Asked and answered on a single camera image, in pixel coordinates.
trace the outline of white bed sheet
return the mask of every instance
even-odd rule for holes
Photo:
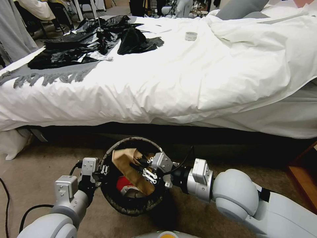
[[[167,124],[161,120],[154,120],[152,123]],[[187,125],[263,132],[297,139],[317,137],[317,79],[307,83],[293,95],[270,105]]]
[[[6,82],[0,87],[0,131],[111,121],[232,128],[232,122],[216,123],[216,118],[229,121],[230,115],[280,101],[317,76],[317,19],[303,9],[296,14],[302,16],[275,24],[260,24],[259,19],[222,21],[212,15],[137,18],[136,22],[171,28],[146,34],[161,36],[162,47],[120,56],[118,44],[109,53],[114,61],[100,62],[83,82],[58,81],[43,87],[39,80],[33,87],[17,89],[14,80]],[[185,41],[186,31],[197,32],[197,40]],[[39,51],[0,74],[29,62]],[[265,132],[254,125],[244,127]],[[317,135],[270,132],[299,138]]]

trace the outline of wooden furniture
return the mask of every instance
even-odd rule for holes
[[[292,161],[288,169],[309,202],[311,211],[317,214],[317,141]]]

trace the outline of red object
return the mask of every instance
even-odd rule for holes
[[[294,0],[296,3],[297,7],[303,7],[305,3],[311,4],[314,0]]]
[[[126,177],[124,176],[119,177],[117,181],[117,190],[121,192],[122,189],[126,186],[134,187],[134,185]]]

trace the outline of roll of tape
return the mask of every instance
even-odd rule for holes
[[[185,40],[188,41],[194,41],[197,38],[197,33],[195,32],[186,32],[185,34]]]

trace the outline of gray pillow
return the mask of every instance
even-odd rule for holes
[[[230,0],[216,17],[222,20],[241,19],[252,12],[260,12],[268,0]]]
[[[252,12],[246,15],[244,18],[268,18],[268,16],[261,12]]]

